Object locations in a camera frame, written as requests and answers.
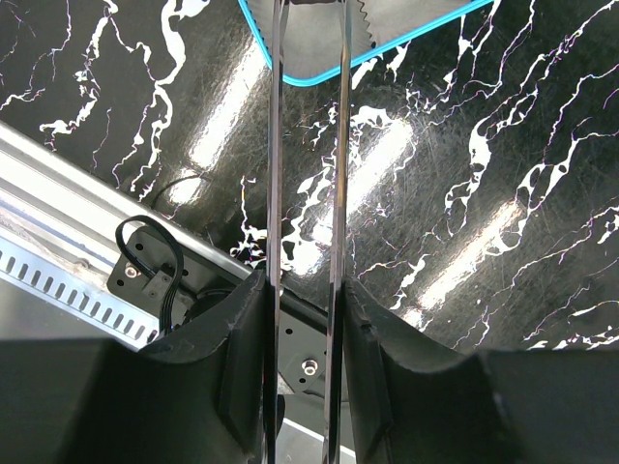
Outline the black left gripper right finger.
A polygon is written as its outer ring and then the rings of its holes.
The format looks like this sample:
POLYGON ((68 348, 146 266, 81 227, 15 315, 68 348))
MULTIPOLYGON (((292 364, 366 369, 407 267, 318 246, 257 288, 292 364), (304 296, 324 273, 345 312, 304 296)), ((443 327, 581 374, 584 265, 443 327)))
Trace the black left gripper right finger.
POLYGON ((448 348, 344 287, 344 364, 361 463, 614 463, 614 351, 448 348))

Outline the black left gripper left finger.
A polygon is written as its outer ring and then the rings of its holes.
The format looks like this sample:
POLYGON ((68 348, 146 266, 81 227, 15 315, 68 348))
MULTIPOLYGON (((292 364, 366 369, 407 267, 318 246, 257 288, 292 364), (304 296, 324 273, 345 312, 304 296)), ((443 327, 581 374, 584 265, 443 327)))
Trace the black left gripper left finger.
POLYGON ((265 276, 139 351, 1 345, 5 463, 244 463, 260 435, 265 276))

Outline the metal tongs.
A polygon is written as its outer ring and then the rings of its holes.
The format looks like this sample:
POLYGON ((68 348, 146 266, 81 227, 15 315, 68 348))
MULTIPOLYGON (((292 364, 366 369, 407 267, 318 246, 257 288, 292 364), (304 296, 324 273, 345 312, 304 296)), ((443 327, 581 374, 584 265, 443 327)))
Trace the metal tongs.
MULTIPOLYGON (((272 89, 269 107, 269 193, 267 205, 267 277, 272 287, 272 321, 267 324, 274 332, 273 342, 279 340, 280 317, 280 264, 281 264, 281 185, 283 141, 283 56, 280 43, 283 3, 272 3, 271 72, 272 89)), ((324 391, 324 463, 340 462, 340 426, 343 372, 343 275, 346 245, 346 204, 348 182, 348 152, 350 124, 350 69, 351 24, 350 1, 343 3, 344 31, 340 56, 339 102, 332 113, 331 125, 338 129, 333 152, 333 205, 322 208, 322 216, 315 219, 312 228, 296 227, 301 242, 295 246, 295 273, 306 273, 316 267, 330 266, 329 307, 326 325, 326 367, 324 391)))

